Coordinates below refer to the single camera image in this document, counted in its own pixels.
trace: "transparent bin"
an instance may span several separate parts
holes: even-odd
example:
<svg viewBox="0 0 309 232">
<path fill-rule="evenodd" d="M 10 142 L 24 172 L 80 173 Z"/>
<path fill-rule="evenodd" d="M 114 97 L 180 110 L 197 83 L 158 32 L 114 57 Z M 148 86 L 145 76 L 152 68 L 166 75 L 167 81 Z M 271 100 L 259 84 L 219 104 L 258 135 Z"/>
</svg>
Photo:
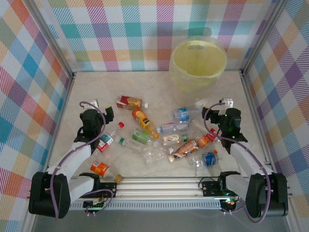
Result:
<svg viewBox="0 0 309 232">
<path fill-rule="evenodd" d="M 194 36 L 179 44 L 169 64 L 176 103 L 185 107 L 208 97 L 226 62 L 223 46 L 211 36 Z"/>
</svg>

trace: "red bottle cap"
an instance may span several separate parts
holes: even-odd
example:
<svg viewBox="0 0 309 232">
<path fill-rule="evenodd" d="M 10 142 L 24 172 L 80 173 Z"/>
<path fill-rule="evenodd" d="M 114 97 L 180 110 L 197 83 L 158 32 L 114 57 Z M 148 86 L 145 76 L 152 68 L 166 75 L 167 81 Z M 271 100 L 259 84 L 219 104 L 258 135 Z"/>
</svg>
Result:
<svg viewBox="0 0 309 232">
<path fill-rule="evenodd" d="M 119 123 L 118 123 L 118 126 L 119 126 L 120 128 L 122 128 L 122 127 L 125 126 L 125 124 L 124 124 L 123 122 L 119 122 Z"/>
</svg>

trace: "checkered wall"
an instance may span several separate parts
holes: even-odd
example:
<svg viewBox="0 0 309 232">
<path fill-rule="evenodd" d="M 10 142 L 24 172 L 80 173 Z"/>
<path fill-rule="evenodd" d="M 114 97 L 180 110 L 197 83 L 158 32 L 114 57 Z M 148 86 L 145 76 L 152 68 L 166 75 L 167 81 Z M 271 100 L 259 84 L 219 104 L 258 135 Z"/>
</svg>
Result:
<svg viewBox="0 0 309 232">
<path fill-rule="evenodd" d="M 172 48 L 194 35 L 217 38 L 227 51 L 227 69 L 238 69 L 275 2 L 36 0 L 72 68 L 89 72 L 166 71 Z"/>
<path fill-rule="evenodd" d="M 278 171 L 309 228 L 309 0 L 290 0 L 249 71 Z"/>
<path fill-rule="evenodd" d="M 69 78 L 22 0 L 0 0 L 0 232 L 23 220 Z"/>
</svg>

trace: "green bottle label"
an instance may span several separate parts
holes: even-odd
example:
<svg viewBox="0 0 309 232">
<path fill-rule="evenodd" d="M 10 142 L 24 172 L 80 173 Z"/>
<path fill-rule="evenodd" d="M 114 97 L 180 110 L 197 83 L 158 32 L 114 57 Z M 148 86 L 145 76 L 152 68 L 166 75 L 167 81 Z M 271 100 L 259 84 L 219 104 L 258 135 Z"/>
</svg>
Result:
<svg viewBox="0 0 309 232">
<path fill-rule="evenodd" d="M 134 139 L 135 141 L 140 142 L 142 144 L 145 144 L 145 143 L 147 143 L 148 133 L 146 133 L 142 130 L 136 129 L 135 132 L 132 135 L 132 139 Z"/>
<path fill-rule="evenodd" d="M 188 137 L 187 137 L 186 134 L 183 134 L 183 141 L 184 141 L 184 142 L 188 142 Z"/>
</svg>

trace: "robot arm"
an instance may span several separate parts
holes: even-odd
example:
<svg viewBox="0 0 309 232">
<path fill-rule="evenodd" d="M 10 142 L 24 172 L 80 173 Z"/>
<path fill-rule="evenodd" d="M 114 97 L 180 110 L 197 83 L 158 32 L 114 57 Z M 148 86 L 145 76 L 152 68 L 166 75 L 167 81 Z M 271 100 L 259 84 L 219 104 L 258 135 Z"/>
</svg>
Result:
<svg viewBox="0 0 309 232">
<path fill-rule="evenodd" d="M 220 110 L 203 108 L 202 116 L 211 123 L 217 124 L 222 132 L 222 146 L 241 165 L 246 176 L 237 172 L 223 172 L 218 177 L 220 190 L 231 191 L 246 200 L 246 208 L 253 218 L 261 217 L 266 205 L 266 195 L 271 191 L 270 204 L 267 216 L 285 216 L 288 214 L 287 181 L 283 174 L 276 174 L 272 169 L 257 164 L 257 161 L 248 153 L 251 145 L 240 133 L 240 110 L 232 108 L 232 99 L 222 99 L 224 103 Z M 270 180 L 271 189 L 267 189 L 266 171 Z"/>
<path fill-rule="evenodd" d="M 103 114 L 106 124 L 114 118 L 111 107 L 106 108 Z M 99 139 L 94 140 L 101 133 L 103 118 L 95 109 L 85 110 L 80 114 L 83 126 L 78 130 L 77 137 L 71 149 L 63 158 L 46 172 L 37 172 L 31 182 L 29 212 L 48 217 L 55 217 L 55 209 L 51 197 L 51 178 L 61 163 L 61 167 L 55 173 L 53 187 L 58 208 L 58 217 L 63 218 L 70 207 L 70 204 L 85 193 L 99 188 L 99 176 L 95 174 L 81 174 L 77 179 L 71 180 L 78 167 L 90 157 L 98 146 Z"/>
</svg>

